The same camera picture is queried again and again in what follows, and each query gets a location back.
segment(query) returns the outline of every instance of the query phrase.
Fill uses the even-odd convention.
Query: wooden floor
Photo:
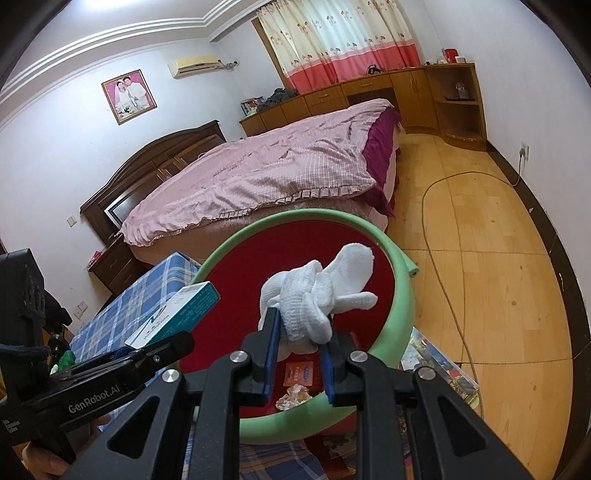
[[[420,267],[416,327],[472,373],[426,251],[421,198],[463,171],[506,178],[482,152],[431,135],[401,137],[396,218],[388,235]],[[463,328],[485,421],[537,480],[553,477],[570,414],[572,360],[560,290],[542,240],[515,191],[478,174],[428,193],[427,238]]]

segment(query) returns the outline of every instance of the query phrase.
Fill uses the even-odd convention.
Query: black strap
[[[42,360],[49,356],[48,346],[20,346],[4,345],[0,343],[0,355],[16,356],[19,358],[28,358],[30,360]]]

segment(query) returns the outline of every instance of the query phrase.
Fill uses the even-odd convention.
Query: human hand
[[[77,452],[78,455],[85,452],[90,444],[100,435],[99,426],[109,423],[110,415],[103,415],[90,422],[90,438],[88,442]],[[54,480],[63,475],[70,467],[65,460],[57,455],[48,452],[32,443],[29,443],[22,451],[22,459],[25,465],[35,477],[35,480]]]

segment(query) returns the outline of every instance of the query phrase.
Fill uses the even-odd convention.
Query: wooden headboard
[[[105,245],[110,245],[137,204],[201,154],[225,141],[217,120],[154,140],[123,163],[80,207],[80,214]]]

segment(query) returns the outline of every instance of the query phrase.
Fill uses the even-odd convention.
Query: white towel
[[[279,272],[265,282],[259,303],[261,320],[267,308],[279,308],[283,327],[277,361],[290,354],[313,353],[332,337],[328,315],[369,310],[378,298],[361,291],[374,270],[374,254],[362,244],[345,245],[326,267],[312,260],[303,267]]]

